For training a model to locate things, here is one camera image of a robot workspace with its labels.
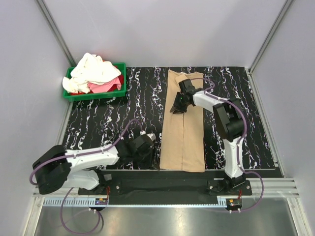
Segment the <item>marble pattern tabletop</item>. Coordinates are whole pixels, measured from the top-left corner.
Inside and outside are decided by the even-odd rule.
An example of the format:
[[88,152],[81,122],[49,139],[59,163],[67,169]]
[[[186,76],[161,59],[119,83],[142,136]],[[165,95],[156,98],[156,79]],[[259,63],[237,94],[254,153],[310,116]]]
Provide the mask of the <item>marble pattern tabletop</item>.
[[[212,94],[239,98],[249,128],[243,144],[246,169],[271,169],[274,162],[254,100],[251,84],[243,67],[134,67],[127,68],[125,97],[74,102],[63,139],[66,149],[95,148],[113,142],[128,121],[137,118],[147,133],[155,133],[155,157],[159,158],[168,70],[201,72],[215,83]],[[215,129],[214,116],[204,110],[205,169],[224,168],[224,146]],[[139,134],[132,124],[126,137]],[[107,169],[140,169],[137,163]]]

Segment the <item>green plastic basket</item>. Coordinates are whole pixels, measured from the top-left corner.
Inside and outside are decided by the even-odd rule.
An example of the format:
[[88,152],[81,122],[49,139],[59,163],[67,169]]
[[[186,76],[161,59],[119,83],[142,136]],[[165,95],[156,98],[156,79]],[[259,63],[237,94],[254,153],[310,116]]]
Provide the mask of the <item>green plastic basket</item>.
[[[111,97],[124,97],[127,91],[126,87],[126,64],[124,62],[113,63],[124,76],[124,84],[122,85],[122,89],[116,89],[113,92],[102,92],[102,93],[87,93],[82,95],[70,95],[65,89],[63,89],[63,97],[70,102],[75,101],[83,101],[83,100],[93,100],[93,99],[102,99],[102,98],[111,98]],[[71,78],[71,72],[74,67],[70,67],[67,70],[67,74],[65,75],[67,78]]]

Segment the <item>white cloth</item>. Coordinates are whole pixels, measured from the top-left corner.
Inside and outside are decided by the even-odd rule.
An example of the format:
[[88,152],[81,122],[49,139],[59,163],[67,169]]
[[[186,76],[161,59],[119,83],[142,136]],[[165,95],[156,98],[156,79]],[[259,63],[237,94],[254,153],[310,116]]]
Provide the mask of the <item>white cloth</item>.
[[63,78],[63,88],[68,92],[90,92],[88,82],[103,85],[121,75],[119,69],[102,57],[85,53],[71,72],[72,78]]

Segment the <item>brown folded garment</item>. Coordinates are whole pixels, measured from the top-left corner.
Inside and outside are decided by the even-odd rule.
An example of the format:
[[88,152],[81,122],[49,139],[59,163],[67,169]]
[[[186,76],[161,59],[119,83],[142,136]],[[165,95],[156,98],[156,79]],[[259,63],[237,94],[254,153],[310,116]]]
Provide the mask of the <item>brown folded garment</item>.
[[[184,114],[172,114],[178,83],[185,79],[203,78],[202,73],[184,74],[168,71],[167,95],[162,130],[160,168],[204,172],[203,111],[201,107],[188,106]],[[196,88],[201,88],[203,80],[193,80]]]

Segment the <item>pink cloth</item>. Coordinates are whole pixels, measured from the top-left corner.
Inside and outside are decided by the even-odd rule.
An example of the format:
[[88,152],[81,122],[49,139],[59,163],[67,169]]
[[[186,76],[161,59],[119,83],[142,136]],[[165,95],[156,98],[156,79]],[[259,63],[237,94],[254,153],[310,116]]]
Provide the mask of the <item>pink cloth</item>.
[[122,88],[122,84],[120,83],[119,77],[116,77],[115,79],[103,85],[88,83],[88,87],[93,93],[108,92],[113,85],[116,85],[118,90]]

